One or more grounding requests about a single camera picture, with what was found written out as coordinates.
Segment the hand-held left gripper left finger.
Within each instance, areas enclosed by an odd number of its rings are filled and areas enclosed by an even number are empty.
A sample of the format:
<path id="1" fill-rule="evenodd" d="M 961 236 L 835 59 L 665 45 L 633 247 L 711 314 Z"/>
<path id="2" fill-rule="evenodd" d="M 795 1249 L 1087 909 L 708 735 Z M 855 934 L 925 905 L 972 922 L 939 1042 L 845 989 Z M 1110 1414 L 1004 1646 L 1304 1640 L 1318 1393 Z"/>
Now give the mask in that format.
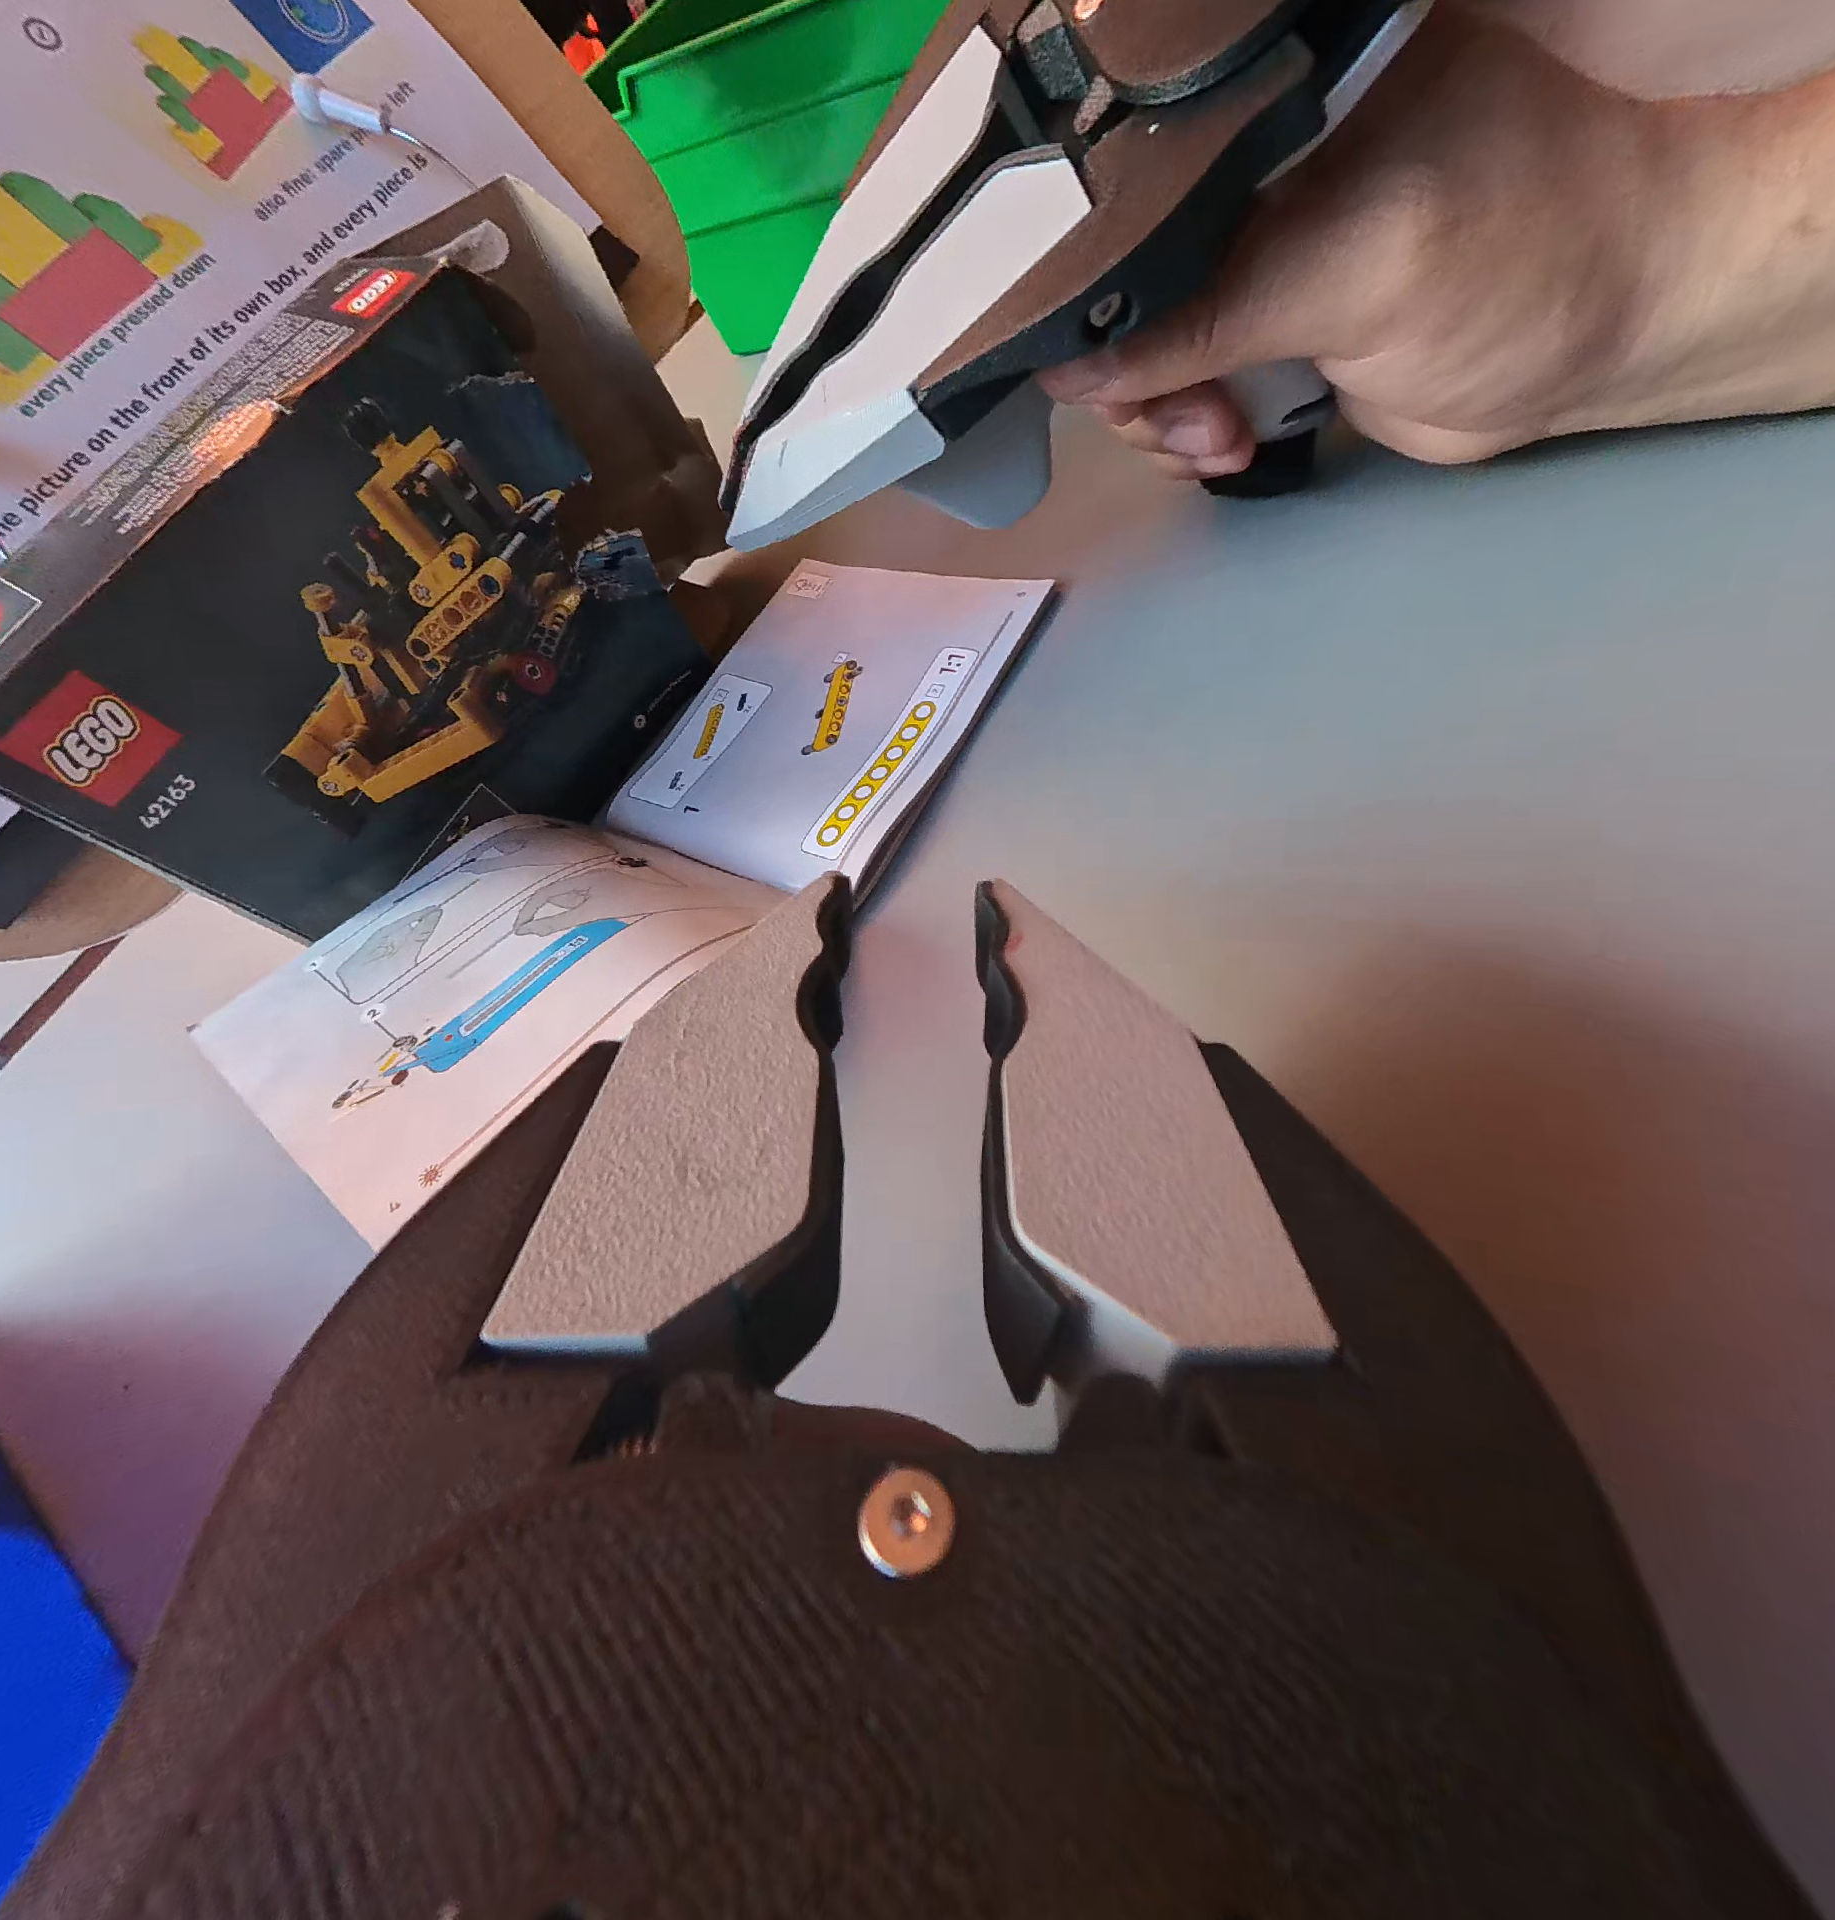
<path id="1" fill-rule="evenodd" d="M 818 876 L 635 1021 L 487 1349 L 759 1387 L 812 1353 L 841 1296 L 849 918 L 849 879 Z"/>

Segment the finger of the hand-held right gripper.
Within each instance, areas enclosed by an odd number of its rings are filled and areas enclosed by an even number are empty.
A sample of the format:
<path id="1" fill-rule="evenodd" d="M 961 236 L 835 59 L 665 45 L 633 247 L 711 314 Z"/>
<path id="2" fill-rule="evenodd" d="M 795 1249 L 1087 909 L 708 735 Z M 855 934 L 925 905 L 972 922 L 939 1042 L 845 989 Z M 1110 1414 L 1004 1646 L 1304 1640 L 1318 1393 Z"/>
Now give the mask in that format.
<path id="1" fill-rule="evenodd" d="M 997 65 L 988 27 L 962 27 L 835 205 L 742 414 L 729 483 L 742 483 L 759 435 L 825 374 L 835 374 L 832 403 L 851 408 L 905 389 L 935 353 L 915 345 L 915 321 L 890 314 L 890 295 L 977 177 L 970 160 L 994 118 Z"/>
<path id="2" fill-rule="evenodd" d="M 729 543 L 759 550 L 932 466 L 918 382 L 1091 211 L 1062 157 L 1002 161 L 915 252 L 863 335 L 812 363 L 742 466 Z"/>

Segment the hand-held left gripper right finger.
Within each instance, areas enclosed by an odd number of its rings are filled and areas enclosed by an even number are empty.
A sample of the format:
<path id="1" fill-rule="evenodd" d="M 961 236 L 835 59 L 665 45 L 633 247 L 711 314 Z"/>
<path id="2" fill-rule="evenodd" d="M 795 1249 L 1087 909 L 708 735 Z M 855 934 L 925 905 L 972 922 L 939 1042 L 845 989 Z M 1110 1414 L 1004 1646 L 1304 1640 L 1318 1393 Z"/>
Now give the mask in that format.
<path id="1" fill-rule="evenodd" d="M 1062 1454 L 1335 1381 L 1335 1324 L 1191 1029 L 1008 879 L 977 890 L 984 1320 Z"/>

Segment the blue plastic bin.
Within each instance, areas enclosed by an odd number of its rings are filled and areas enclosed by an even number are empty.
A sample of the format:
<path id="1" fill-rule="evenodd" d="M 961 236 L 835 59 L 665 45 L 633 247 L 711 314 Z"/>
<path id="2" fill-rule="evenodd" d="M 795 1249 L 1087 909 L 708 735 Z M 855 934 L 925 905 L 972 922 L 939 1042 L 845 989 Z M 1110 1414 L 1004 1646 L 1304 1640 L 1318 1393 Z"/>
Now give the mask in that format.
<path id="1" fill-rule="evenodd" d="M 130 1678 L 0 1455 L 0 1899 L 80 1787 Z"/>

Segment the black toy set box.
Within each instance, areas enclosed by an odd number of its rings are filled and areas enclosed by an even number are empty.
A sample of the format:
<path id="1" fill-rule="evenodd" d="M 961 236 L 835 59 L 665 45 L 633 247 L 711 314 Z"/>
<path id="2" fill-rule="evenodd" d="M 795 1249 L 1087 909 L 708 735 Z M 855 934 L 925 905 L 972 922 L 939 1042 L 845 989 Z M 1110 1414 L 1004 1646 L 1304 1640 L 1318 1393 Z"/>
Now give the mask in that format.
<path id="1" fill-rule="evenodd" d="M 589 819 L 702 680 L 719 462 L 495 177 L 282 302 L 0 568 L 0 793 L 321 936 L 470 804 Z"/>

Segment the person's right hand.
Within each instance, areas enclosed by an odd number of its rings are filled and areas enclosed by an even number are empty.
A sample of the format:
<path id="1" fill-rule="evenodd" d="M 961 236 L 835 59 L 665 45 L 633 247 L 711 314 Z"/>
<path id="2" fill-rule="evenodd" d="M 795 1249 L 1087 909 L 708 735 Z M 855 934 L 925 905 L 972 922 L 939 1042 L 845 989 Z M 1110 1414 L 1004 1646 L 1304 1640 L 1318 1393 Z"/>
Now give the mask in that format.
<path id="1" fill-rule="evenodd" d="M 1256 453 L 1228 377 L 1288 359 L 1421 464 L 1835 411 L 1835 65 L 1645 100 L 1442 6 L 1204 291 L 1039 383 L 1207 480 Z"/>

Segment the green plastic bin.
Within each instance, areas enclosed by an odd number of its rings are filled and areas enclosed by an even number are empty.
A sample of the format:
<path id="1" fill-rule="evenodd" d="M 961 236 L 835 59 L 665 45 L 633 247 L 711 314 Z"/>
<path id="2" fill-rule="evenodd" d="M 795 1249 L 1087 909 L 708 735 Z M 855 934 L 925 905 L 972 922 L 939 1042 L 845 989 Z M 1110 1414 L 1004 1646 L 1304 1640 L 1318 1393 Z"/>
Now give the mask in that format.
<path id="1" fill-rule="evenodd" d="M 724 345 L 772 345 L 943 4 L 655 4 L 589 70 L 674 211 Z"/>

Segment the wooden display board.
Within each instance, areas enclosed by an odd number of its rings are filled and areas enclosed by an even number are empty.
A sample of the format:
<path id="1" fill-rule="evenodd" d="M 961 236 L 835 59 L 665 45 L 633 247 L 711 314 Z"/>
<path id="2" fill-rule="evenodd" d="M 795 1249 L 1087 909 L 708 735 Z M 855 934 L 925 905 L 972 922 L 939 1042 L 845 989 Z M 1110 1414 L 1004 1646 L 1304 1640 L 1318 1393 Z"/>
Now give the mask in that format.
<path id="1" fill-rule="evenodd" d="M 306 4 L 0 4 L 0 171 L 31 161 L 24 171 L 65 185 L 66 201 L 85 187 L 136 212 L 178 212 L 193 223 L 211 238 L 221 291 L 178 291 L 184 306 L 166 309 L 170 323 L 176 330 L 178 314 L 231 318 L 231 302 L 255 291 L 255 269 L 290 259 L 290 230 L 280 238 L 251 238 L 251 201 L 276 195 L 280 161 L 285 177 L 307 174 L 338 134 L 295 130 L 298 124 L 285 120 L 293 130 L 273 134 L 276 157 L 238 174 L 249 185 L 231 187 L 199 167 L 211 180 L 203 187 L 184 160 L 176 161 L 184 171 L 172 177 L 170 134 L 149 134 L 147 108 L 127 100 L 141 87 L 134 65 L 147 59 L 134 49 L 134 27 L 156 23 L 172 37 L 221 37 L 229 50 L 245 42 L 251 59 L 282 70 L 280 78 L 318 59 L 326 64 L 326 87 L 348 96 L 379 99 L 409 82 L 409 134 L 447 153 L 470 177 L 524 177 L 579 220 L 579 231 L 594 231 L 594 257 L 652 363 L 683 338 L 691 257 L 665 189 L 523 4 L 324 4 L 331 23 L 321 32 L 348 16 L 357 50 L 348 49 L 351 34 L 335 45 L 306 34 L 298 50 L 285 50 L 293 37 L 276 34 L 293 18 L 290 6 L 307 11 Z M 42 363 L 24 389 L 16 389 L 9 411 L 0 408 L 0 534 L 9 545 L 24 543 L 31 526 L 55 514 L 50 496 L 39 492 L 43 458 L 55 453 L 50 466 L 65 472 L 61 503 L 71 506 L 88 485 L 84 472 L 109 466 L 127 433 L 127 417 L 104 424 L 97 408 L 141 399 L 127 377 L 158 371 L 158 363 L 170 369 L 176 341 L 166 323 L 143 314 L 141 343 L 123 345 L 114 338 L 123 314 L 130 306 L 88 326 L 88 345 L 104 335 L 114 343 L 114 371 L 96 371 L 104 359 L 85 371 L 88 398 L 72 398 L 84 382 L 71 383 L 75 374 L 56 371 L 65 363 Z M 65 399 L 56 429 L 16 414 L 16 403 L 39 394 Z M 178 896 L 176 879 L 31 812 L 13 818 L 0 800 L 0 963 L 120 936 Z"/>

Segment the paper instruction booklet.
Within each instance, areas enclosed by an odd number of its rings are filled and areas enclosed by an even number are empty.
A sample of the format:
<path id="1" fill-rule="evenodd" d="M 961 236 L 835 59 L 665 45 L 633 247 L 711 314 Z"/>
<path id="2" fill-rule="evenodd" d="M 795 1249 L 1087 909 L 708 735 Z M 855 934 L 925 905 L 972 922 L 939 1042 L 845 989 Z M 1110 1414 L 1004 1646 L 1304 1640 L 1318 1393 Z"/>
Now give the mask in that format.
<path id="1" fill-rule="evenodd" d="M 597 824 L 498 818 L 193 1027 L 384 1246 L 591 1042 L 809 879 L 864 896 L 1030 629 L 1045 578 L 809 560 Z"/>

